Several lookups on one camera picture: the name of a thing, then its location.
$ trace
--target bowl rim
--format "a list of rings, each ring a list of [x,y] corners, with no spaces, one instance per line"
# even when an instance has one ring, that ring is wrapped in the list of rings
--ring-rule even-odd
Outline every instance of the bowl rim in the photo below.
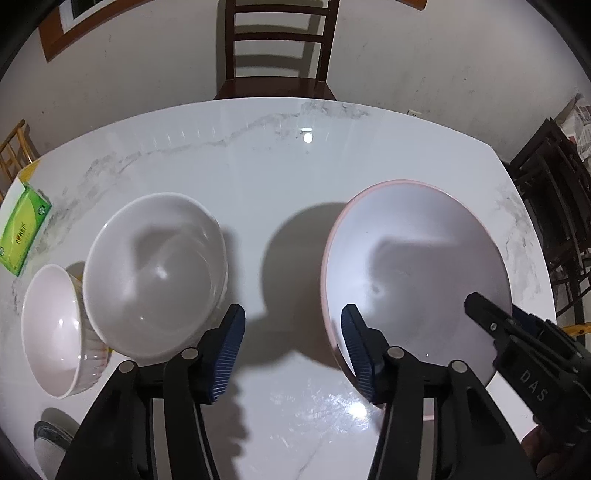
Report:
[[[143,203],[146,202],[147,200],[151,200],[154,198],[158,198],[158,197],[162,197],[162,198],[178,198],[178,199],[182,199],[185,200],[186,202],[191,203],[192,205],[196,206],[197,208],[199,208],[203,213],[205,213],[205,215],[217,226],[219,232],[220,232],[220,238],[222,241],[222,253],[223,253],[223,261],[224,264],[226,266],[226,274],[225,274],[225,282],[224,285],[227,284],[228,282],[228,252],[226,251],[226,242],[224,240],[223,237],[223,232],[222,232],[222,228],[219,225],[219,222],[217,221],[217,219],[209,212],[209,210],[207,210],[201,203],[199,203],[197,200],[195,200],[194,198],[190,197],[189,195],[185,195],[184,193],[179,193],[179,192],[155,192],[155,193],[149,193],[147,195],[143,195],[141,197],[138,197],[134,200],[132,200],[129,203],[126,203],[125,205],[123,205],[120,209],[118,209],[113,215],[111,215],[111,217],[105,222],[105,224],[101,227],[101,229],[99,230],[99,233],[97,233],[95,239],[92,242],[92,245],[90,246],[90,250],[88,252],[88,255],[86,256],[86,262],[85,262],[85,273],[86,273],[86,268],[90,263],[90,259],[93,257],[93,254],[95,253],[96,250],[96,246],[100,240],[100,237],[105,233],[107,227],[109,226],[109,224],[115,219],[117,218],[119,215],[121,215],[122,213],[124,213],[127,210],[130,210],[132,208],[134,208],[137,204],[139,203]],[[88,283],[87,283],[87,279],[88,279],[88,275],[83,275],[82,276],[82,297],[84,299],[84,303],[86,306],[86,316],[88,317],[88,320],[90,322],[90,324],[92,325],[92,328],[94,329],[95,333],[98,335],[98,337],[101,339],[101,341],[109,348],[111,348],[106,336],[103,334],[102,330],[99,328],[99,326],[96,324],[90,309],[88,308],[89,303],[87,302],[87,290],[88,290]],[[207,316],[209,317],[212,312],[215,310],[216,306],[220,303],[220,299],[223,295],[223,292],[226,290],[226,287],[224,286],[223,288],[220,289],[220,292],[217,296],[217,298],[214,300],[214,302],[212,303],[212,306],[207,314]],[[122,355],[128,356],[130,358],[133,359],[137,359],[137,360],[146,360],[146,359],[152,359],[152,358],[161,358],[161,357],[165,357],[171,353],[175,353],[177,351],[178,347],[175,348],[169,348],[166,350],[162,350],[159,351],[155,354],[151,354],[151,355],[138,355],[137,352],[132,352],[129,349],[125,349],[125,348],[113,348],[114,351],[116,351],[117,353],[121,353]]]
[[[513,295],[511,292],[511,282],[509,280],[509,274],[507,273],[507,266],[505,264],[505,260],[503,259],[503,256],[501,255],[501,251],[499,250],[499,247],[497,246],[496,242],[494,241],[491,233],[488,231],[488,228],[486,228],[486,226],[480,221],[480,219],[474,214],[474,212],[472,210],[470,210],[464,203],[462,203],[460,200],[458,200],[457,198],[455,198],[453,195],[449,194],[445,190],[443,190],[439,187],[436,187],[435,185],[431,185],[430,183],[426,183],[426,182],[419,181],[419,180],[411,180],[411,179],[385,180],[380,183],[376,183],[374,185],[367,187],[365,190],[362,190],[357,195],[355,195],[353,198],[351,198],[350,201],[347,202],[347,205],[345,205],[345,208],[343,208],[343,210],[341,211],[341,213],[339,214],[339,216],[335,220],[334,225],[330,229],[330,233],[329,233],[328,239],[326,241],[326,245],[324,247],[324,253],[322,254],[322,264],[320,267],[320,307],[322,308],[322,321],[324,323],[324,329],[326,331],[326,335],[328,337],[330,347],[331,347],[331,350],[332,350],[332,353],[333,353],[333,356],[334,356],[336,362],[339,364],[340,369],[343,371],[345,376],[349,379],[349,381],[353,385],[355,385],[355,375],[353,374],[353,372],[349,368],[349,364],[347,363],[347,361],[345,360],[345,357],[343,357],[343,354],[340,351],[339,343],[338,343],[335,333],[332,329],[332,322],[330,320],[328,298],[327,298],[327,294],[326,294],[326,274],[327,274],[327,269],[328,269],[329,254],[330,254],[330,250],[332,248],[332,243],[333,243],[335,236],[336,236],[336,232],[339,230],[340,224],[343,222],[343,219],[345,218],[345,216],[348,215],[350,210],[355,205],[357,205],[357,203],[359,203],[359,201],[361,199],[363,199],[365,196],[367,196],[368,194],[373,193],[374,191],[382,189],[384,187],[390,187],[390,186],[396,185],[396,184],[413,184],[413,185],[419,185],[421,187],[427,187],[429,189],[436,190],[436,191],[446,195],[447,197],[451,198],[452,200],[454,200],[455,202],[457,202],[461,206],[463,206],[470,213],[470,215],[472,215],[476,219],[476,221],[484,229],[484,231],[486,232],[488,237],[491,239],[493,245],[495,246],[496,252],[499,255],[501,262],[503,263],[503,266],[505,267],[504,268],[505,280],[507,283],[507,289],[509,291],[509,298],[511,300],[513,298]],[[492,381],[492,379],[494,378],[495,375],[496,375],[496,370],[492,374],[490,379],[488,379],[488,381],[486,382],[485,387]]]
[[[29,299],[29,296],[31,295],[31,284],[33,283],[33,281],[39,277],[40,275],[43,275],[46,271],[48,270],[56,270],[58,272],[60,272],[60,274],[64,274],[69,282],[70,287],[72,288],[72,297],[74,298],[74,302],[76,304],[76,316],[79,322],[79,328],[78,328],[78,340],[79,340],[79,350],[78,350],[78,363],[76,365],[76,372],[74,373],[74,378],[72,379],[72,383],[70,384],[70,387],[68,387],[68,389],[66,390],[66,392],[62,395],[54,395],[52,393],[49,393],[42,385],[41,382],[39,382],[39,380],[37,379],[37,376],[35,375],[35,371],[33,370],[32,366],[31,366],[31,362],[29,361],[29,357],[27,355],[27,349],[25,347],[25,307],[27,306],[27,300]],[[29,370],[31,370],[31,373],[33,374],[33,378],[35,378],[35,381],[37,382],[37,384],[43,389],[43,391],[45,393],[47,393],[48,395],[50,395],[53,398],[56,398],[58,400],[61,400],[62,398],[66,398],[68,397],[70,394],[72,394],[72,392],[74,391],[74,389],[76,388],[76,384],[78,383],[78,380],[80,378],[80,366],[82,364],[82,349],[83,349],[83,339],[82,339],[82,329],[83,329],[83,325],[82,325],[82,317],[81,317],[81,313],[80,313],[80,302],[78,301],[78,295],[76,293],[76,289],[74,288],[74,282],[72,282],[72,276],[67,272],[67,270],[59,265],[56,264],[47,264],[44,265],[43,267],[41,267],[37,273],[35,273],[35,275],[33,275],[33,278],[31,279],[31,281],[29,282],[29,286],[27,287],[27,292],[25,293],[25,298],[22,301],[22,310],[21,310],[21,343],[22,343],[22,351],[25,354],[25,359],[27,360],[27,365],[29,366]]]

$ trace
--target black clamp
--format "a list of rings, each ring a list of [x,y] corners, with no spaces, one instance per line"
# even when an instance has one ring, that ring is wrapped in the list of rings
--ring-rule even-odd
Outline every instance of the black clamp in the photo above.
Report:
[[[505,313],[479,293],[466,314],[495,340],[494,367],[546,431],[574,446],[591,430],[591,353],[549,320],[513,306]]]
[[[56,480],[156,480],[152,400],[164,399],[174,480],[219,480],[200,404],[225,391],[244,336],[245,314],[231,305],[220,326],[166,363],[121,363],[80,425]]]
[[[341,328],[359,391],[374,404],[386,404],[368,480],[417,478],[424,398],[435,402],[432,478],[536,478],[509,424],[464,362],[428,364],[389,346],[352,304],[343,309]]]

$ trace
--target pink-rimmed bowl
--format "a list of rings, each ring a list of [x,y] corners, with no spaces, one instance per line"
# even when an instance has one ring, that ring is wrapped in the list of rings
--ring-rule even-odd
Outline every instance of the pink-rimmed bowl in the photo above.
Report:
[[[463,305],[478,291],[510,312],[505,264],[476,216],[440,189],[392,180],[359,193],[330,232],[320,284],[326,332],[350,379],[340,328],[349,303],[390,345],[419,360],[447,365],[461,359],[484,384],[494,375],[492,338]]]

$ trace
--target wooden chair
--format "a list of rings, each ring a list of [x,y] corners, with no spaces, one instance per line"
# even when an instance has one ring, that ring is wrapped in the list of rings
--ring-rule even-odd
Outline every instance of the wooden chair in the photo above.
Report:
[[[18,172],[35,161],[33,149],[25,137],[25,127],[26,123],[23,119],[17,123],[6,137],[6,140],[0,144],[0,170],[2,170],[2,173],[6,177],[8,186],[17,177]],[[17,138],[19,144],[17,151],[14,151],[10,144],[14,137]],[[5,151],[8,152],[8,158],[5,158]],[[4,195],[0,192],[0,202],[3,200]]]
[[[524,202],[529,202],[542,237],[542,250],[553,287],[566,288],[567,302],[556,317],[573,309],[585,323],[583,297],[591,286],[591,176],[576,146],[547,119],[507,170]]]
[[[237,5],[236,0],[226,0],[226,81],[216,95],[216,100],[242,97],[303,97],[336,100],[326,84],[330,51],[335,37],[339,0],[329,0],[328,6],[304,5]],[[247,12],[285,12],[322,15],[326,17],[322,35],[291,32],[236,32],[236,14]],[[234,42],[246,40],[291,40],[320,43],[320,58],[316,78],[301,77],[236,77]]]

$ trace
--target chair seat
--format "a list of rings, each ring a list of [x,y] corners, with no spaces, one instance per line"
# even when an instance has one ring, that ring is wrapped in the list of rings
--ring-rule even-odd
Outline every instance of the chair seat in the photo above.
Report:
[[[244,97],[300,97],[336,100],[326,82],[299,77],[237,77],[226,80],[215,99]]]

